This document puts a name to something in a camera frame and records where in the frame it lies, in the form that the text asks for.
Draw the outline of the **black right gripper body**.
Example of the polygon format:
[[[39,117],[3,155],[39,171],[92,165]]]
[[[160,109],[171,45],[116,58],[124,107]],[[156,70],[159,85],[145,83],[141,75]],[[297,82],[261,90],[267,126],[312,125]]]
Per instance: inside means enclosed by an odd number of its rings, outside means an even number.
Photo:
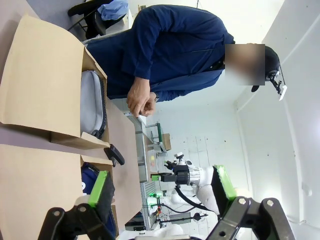
[[[174,182],[176,185],[188,185],[190,181],[190,172],[187,165],[172,165],[165,164],[167,169],[172,170],[172,173],[162,173],[162,182]]]

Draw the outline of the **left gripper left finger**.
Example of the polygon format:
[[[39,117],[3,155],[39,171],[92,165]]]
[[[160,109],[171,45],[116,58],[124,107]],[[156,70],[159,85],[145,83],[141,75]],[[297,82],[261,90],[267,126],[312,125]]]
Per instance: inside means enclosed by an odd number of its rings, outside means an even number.
[[[90,240],[114,240],[116,229],[107,227],[114,192],[110,172],[100,171],[91,194],[77,198],[72,209],[53,207],[47,211],[38,239],[77,240],[85,235]]]

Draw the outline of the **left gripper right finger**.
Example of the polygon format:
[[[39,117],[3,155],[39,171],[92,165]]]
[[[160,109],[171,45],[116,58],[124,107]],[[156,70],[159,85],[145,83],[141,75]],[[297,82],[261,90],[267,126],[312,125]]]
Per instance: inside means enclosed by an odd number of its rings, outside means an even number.
[[[284,210],[276,198],[257,202],[237,196],[222,165],[213,167],[211,187],[216,199],[219,219],[208,240],[234,240],[241,228],[251,229],[258,240],[294,240]]]

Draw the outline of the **person left hand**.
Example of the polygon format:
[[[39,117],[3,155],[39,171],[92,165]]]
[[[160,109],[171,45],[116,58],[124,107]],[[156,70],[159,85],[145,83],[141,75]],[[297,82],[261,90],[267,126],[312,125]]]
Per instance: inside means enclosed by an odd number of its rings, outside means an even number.
[[[151,116],[156,110],[156,102],[157,102],[157,95],[154,92],[149,94],[149,99],[145,103],[142,110],[139,112],[140,115],[144,117]]]

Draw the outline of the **person right hand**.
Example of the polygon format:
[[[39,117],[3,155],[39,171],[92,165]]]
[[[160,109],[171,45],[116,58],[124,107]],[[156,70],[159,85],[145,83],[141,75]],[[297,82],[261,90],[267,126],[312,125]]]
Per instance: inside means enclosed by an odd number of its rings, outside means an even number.
[[[149,110],[146,104],[150,101],[150,81],[148,79],[135,77],[134,82],[127,95],[127,106],[133,116],[147,117]]]

